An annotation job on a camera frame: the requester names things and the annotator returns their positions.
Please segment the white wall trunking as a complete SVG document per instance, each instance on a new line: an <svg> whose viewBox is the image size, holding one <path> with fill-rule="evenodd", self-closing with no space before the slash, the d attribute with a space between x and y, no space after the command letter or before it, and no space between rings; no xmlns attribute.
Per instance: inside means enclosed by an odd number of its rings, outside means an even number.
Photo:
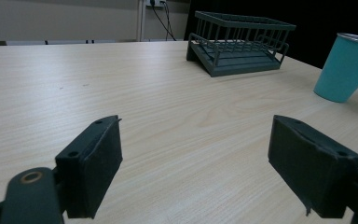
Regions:
<svg viewBox="0 0 358 224"><path fill-rule="evenodd" d="M136 40L142 42L145 35L145 0L137 0L137 37Z"/></svg>

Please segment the dark green dish rack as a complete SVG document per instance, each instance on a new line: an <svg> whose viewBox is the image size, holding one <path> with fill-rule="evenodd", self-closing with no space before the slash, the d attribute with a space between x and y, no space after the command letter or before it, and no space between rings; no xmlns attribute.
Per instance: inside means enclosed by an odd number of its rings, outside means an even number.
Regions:
<svg viewBox="0 0 358 224"><path fill-rule="evenodd" d="M211 77L277 70L296 27L265 17L197 11L188 36L186 58L199 62Z"/></svg>

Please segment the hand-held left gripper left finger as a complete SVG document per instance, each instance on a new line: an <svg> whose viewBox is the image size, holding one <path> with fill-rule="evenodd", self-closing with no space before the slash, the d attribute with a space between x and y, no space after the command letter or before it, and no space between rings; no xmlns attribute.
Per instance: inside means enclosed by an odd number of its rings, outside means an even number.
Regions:
<svg viewBox="0 0 358 224"><path fill-rule="evenodd" d="M95 218L123 161L117 115L97 119L56 157L62 210L69 218Z"/></svg>

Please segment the teal paper cup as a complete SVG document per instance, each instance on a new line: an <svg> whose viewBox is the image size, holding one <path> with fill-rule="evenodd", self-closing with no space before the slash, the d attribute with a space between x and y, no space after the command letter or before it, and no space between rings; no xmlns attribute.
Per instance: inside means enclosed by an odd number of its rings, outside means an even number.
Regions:
<svg viewBox="0 0 358 224"><path fill-rule="evenodd" d="M313 91L320 97L345 103L358 89L358 35L337 33Z"/></svg>

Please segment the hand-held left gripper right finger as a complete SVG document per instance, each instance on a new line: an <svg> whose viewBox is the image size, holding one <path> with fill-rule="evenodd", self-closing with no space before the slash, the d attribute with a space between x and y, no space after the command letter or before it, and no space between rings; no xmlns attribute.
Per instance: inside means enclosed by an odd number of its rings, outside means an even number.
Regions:
<svg viewBox="0 0 358 224"><path fill-rule="evenodd" d="M358 153L307 123L273 117L268 161L305 205L323 218L343 217Z"/></svg>

